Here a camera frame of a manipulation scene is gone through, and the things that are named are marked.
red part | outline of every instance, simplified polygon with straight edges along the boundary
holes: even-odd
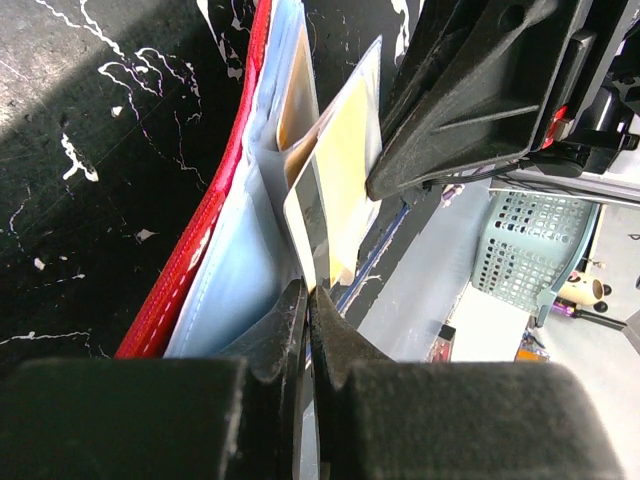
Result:
[[[561,107],[556,114],[553,116],[553,120],[551,121],[551,126],[549,127],[549,131],[547,132],[547,136],[544,139],[544,144],[542,145],[542,149],[544,150],[547,147],[550,147],[554,142],[553,136],[556,134],[556,129],[558,128],[558,122],[564,118],[567,114],[567,106]]]
[[[233,175],[242,157],[242,133],[249,118],[258,76],[264,62],[270,18],[271,0],[260,0],[249,38],[240,106],[220,166],[120,344],[116,358],[159,357],[169,343],[184,300],[198,271],[202,253],[209,244],[218,215],[231,188]]]

wallet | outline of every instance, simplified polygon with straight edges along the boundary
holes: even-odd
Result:
[[[249,39],[242,97],[220,167],[120,344],[116,358],[161,356],[169,342],[240,162],[242,134],[262,70],[270,16],[271,0],[261,0]]]
[[[231,137],[202,203],[117,357],[220,352],[303,277],[349,285],[380,202],[381,38],[319,115],[304,6],[261,1]]]

purple object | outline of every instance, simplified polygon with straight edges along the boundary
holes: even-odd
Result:
[[[551,311],[553,313],[559,313],[560,315],[564,315],[565,317],[573,317],[573,313],[576,310],[575,308],[569,307],[568,305],[562,305],[561,303],[555,302],[551,306]]]

black marble surface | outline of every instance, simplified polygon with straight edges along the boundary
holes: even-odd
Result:
[[[420,0],[304,3],[320,107],[379,34],[384,98]],[[113,355],[219,164],[254,10],[2,2],[0,364]]]

light blue basket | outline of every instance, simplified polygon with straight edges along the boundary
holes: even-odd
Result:
[[[598,210],[597,204],[568,197],[498,193],[471,284],[536,316],[541,327],[584,254]]]

